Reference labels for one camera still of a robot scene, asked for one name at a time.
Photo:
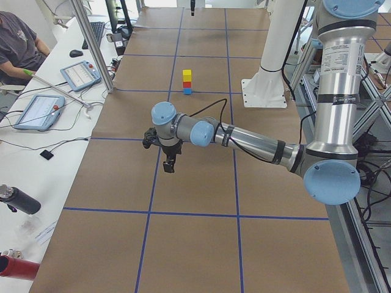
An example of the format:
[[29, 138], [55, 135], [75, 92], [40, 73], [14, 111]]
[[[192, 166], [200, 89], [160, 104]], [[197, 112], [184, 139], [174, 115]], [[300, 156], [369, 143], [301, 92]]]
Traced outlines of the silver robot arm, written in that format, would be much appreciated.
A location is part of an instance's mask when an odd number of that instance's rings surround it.
[[201, 147], [215, 142], [286, 167], [303, 179], [306, 191], [319, 202], [340, 205], [352, 200], [360, 189], [353, 147], [354, 116], [365, 43], [376, 31], [381, 4], [322, 1], [318, 5], [313, 30], [323, 55], [315, 133], [309, 144], [287, 144], [211, 117], [179, 113], [173, 104], [160, 102], [152, 108], [153, 127], [144, 134], [144, 148], [161, 147], [166, 155], [164, 170], [172, 173], [183, 142]]

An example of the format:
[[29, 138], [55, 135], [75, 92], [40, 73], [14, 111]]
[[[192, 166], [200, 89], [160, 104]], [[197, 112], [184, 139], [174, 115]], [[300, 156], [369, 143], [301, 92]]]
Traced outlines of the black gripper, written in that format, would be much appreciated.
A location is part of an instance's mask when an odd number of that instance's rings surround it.
[[175, 158], [176, 155], [181, 154], [182, 142], [177, 142], [175, 145], [165, 146], [161, 148], [166, 155], [167, 159], [163, 162], [163, 168], [166, 173], [174, 173]]

